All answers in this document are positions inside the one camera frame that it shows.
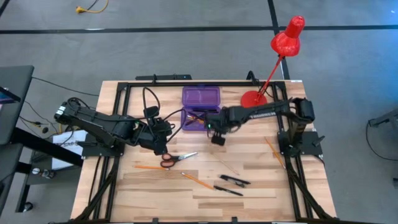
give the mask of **scissor blade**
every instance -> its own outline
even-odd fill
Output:
[[[191,156],[194,156],[194,155],[196,155],[196,154],[198,154],[198,152],[188,153],[188,154],[185,154],[185,155],[180,156],[179,159],[180,159],[180,160],[186,159],[186,158],[191,157]]]

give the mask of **orange pencil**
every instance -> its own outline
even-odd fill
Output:
[[[282,167],[283,167],[284,169],[286,169],[286,166],[285,166],[285,164],[282,162],[282,159],[280,158],[278,152],[276,152],[276,150],[274,149],[274,147],[272,146],[272,144],[269,143],[269,141],[268,141],[267,138],[266,138],[266,142],[268,143],[269,147],[271,147],[272,152],[274,153],[274,155],[276,156],[276,158],[278,159],[278,161],[280,162],[280,164],[282,165]]]
[[[200,181],[200,180],[198,180],[198,179],[196,179],[196,178],[194,178],[194,177],[192,177],[192,176],[190,176],[190,175],[188,175],[188,174],[184,174],[183,172],[181,172],[181,174],[182,174],[184,177],[187,177],[187,178],[189,178],[189,179],[191,179],[191,180],[194,180],[194,181],[195,181],[196,183],[198,183],[198,184],[202,184],[203,186],[207,187],[208,189],[214,190],[214,187],[212,187],[212,186],[210,186],[210,185],[208,185],[208,184],[206,184],[206,183],[204,183],[204,182],[202,182],[202,181]]]
[[[170,170],[169,168],[163,168],[163,167],[151,167],[151,166],[134,166],[135,168],[141,168],[141,169],[160,169],[160,170]]]

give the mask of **red lamp base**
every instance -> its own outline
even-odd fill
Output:
[[[264,95],[261,95],[259,101],[256,100],[258,95],[259,95],[258,91],[255,90],[245,92],[241,98],[241,105],[244,108],[250,108],[253,106],[266,104],[267,98]]]

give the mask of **red desk lamp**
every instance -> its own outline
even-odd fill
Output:
[[[279,59],[275,64],[274,69],[269,75],[265,84],[261,87],[259,91],[247,91],[241,98],[241,105],[245,108],[249,108],[252,106],[263,105],[267,103],[267,98],[264,96],[264,93],[267,90],[269,80],[274,75],[276,68],[280,64],[280,61],[284,57],[293,57],[296,56],[300,51],[300,39],[299,35],[303,30],[305,25],[304,17],[302,16],[294,16],[289,25],[286,27],[286,30],[278,33],[271,41],[271,47],[274,49],[278,55]]]

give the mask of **yellow extension cord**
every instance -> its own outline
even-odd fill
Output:
[[[82,13],[82,12],[100,13],[100,12],[103,12],[106,9],[106,7],[108,6],[108,3],[109,3],[109,0],[106,0],[106,4],[105,4],[104,8],[102,8],[101,10],[98,10],[98,11],[87,10],[87,9],[83,9],[80,6],[77,6],[76,7],[76,13],[77,14]]]

